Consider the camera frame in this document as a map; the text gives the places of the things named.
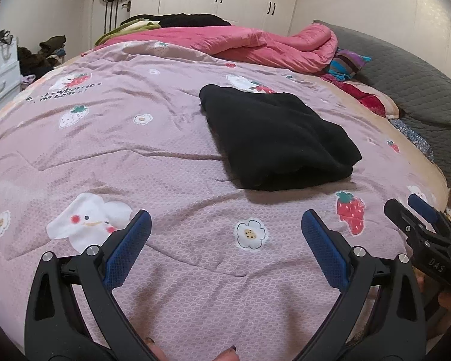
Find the person's left hand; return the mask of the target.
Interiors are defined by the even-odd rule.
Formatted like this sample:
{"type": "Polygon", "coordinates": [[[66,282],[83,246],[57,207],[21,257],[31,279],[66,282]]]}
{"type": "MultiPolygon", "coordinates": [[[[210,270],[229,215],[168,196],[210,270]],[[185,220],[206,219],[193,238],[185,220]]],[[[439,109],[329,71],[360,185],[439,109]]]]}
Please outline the person's left hand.
{"type": "Polygon", "coordinates": [[[170,358],[166,352],[150,337],[145,339],[146,346],[158,360],[213,360],[213,361],[239,361],[235,346],[230,346],[218,354],[211,354],[202,350],[186,351],[184,354],[170,358]]]}

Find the person's right hand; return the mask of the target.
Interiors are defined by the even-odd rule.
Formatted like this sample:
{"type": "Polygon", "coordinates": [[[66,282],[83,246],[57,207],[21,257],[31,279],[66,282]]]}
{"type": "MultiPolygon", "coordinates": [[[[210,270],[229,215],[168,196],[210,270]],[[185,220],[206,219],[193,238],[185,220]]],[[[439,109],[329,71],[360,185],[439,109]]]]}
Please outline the person's right hand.
{"type": "Polygon", "coordinates": [[[416,268],[414,272],[424,304],[433,300],[438,303],[438,310],[434,312],[434,316],[427,318],[428,336],[443,334],[451,326],[451,290],[445,288],[439,292],[440,287],[433,279],[416,268]]]}

